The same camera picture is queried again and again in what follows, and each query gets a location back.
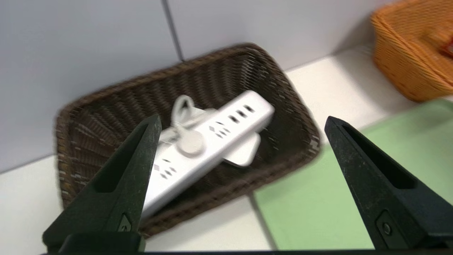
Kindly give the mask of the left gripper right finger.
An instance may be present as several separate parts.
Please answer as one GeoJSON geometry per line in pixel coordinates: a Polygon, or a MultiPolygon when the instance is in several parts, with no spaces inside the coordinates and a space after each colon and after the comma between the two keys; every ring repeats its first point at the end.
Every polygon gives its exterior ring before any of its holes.
{"type": "Polygon", "coordinates": [[[452,251],[449,202],[346,121],[324,131],[376,250],[452,251]]]}

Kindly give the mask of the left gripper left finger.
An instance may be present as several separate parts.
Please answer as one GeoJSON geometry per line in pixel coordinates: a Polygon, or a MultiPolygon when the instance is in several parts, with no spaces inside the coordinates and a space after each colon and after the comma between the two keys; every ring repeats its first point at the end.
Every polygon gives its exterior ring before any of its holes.
{"type": "Polygon", "coordinates": [[[144,119],[44,231],[48,252],[143,252],[144,200],[162,130],[160,116],[144,119]]]}

